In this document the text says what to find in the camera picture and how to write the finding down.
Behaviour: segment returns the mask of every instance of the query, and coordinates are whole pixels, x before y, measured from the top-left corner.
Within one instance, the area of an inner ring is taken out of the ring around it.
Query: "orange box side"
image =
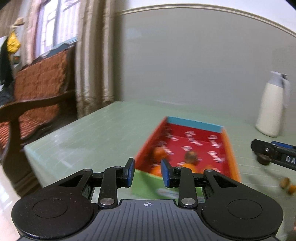
[[[238,166],[237,166],[237,162],[236,162],[234,152],[233,152],[233,149],[232,149],[232,146],[231,146],[231,143],[230,143],[230,139],[229,139],[229,137],[227,135],[227,132],[226,132],[225,128],[222,129],[221,136],[222,136],[222,139],[223,139],[225,153],[226,153],[227,159],[228,159],[230,177],[233,180],[241,182],[241,176],[239,174],[239,169],[238,169]]]

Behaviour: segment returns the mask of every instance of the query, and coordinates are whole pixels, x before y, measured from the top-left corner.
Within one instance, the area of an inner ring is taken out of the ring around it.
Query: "crosshair marking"
[[[145,205],[146,207],[150,207],[150,206],[153,205],[153,204],[150,203],[150,202],[146,202],[146,203],[144,203],[143,205]]]

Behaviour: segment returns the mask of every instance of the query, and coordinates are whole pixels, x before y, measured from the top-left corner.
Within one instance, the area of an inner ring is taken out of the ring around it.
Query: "straw hat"
[[[19,26],[24,25],[24,18],[17,18],[17,20],[15,21],[15,23],[11,26],[12,28],[17,28]]]

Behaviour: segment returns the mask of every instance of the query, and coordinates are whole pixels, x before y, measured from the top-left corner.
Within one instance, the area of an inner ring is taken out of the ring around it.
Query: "chair armrest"
[[[13,121],[28,110],[52,106],[61,103],[73,96],[75,96],[75,90],[67,91],[63,94],[48,98],[8,103],[0,107],[0,123]]]

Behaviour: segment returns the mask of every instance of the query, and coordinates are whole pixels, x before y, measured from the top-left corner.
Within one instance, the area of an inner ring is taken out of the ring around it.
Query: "circular mount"
[[[202,207],[202,217],[217,233],[234,239],[254,240],[273,235],[283,220],[281,206],[249,188],[242,192],[223,188]]]
[[[11,212],[19,233],[34,239],[67,237],[84,228],[92,216],[90,201],[69,187],[45,188],[23,197]]]

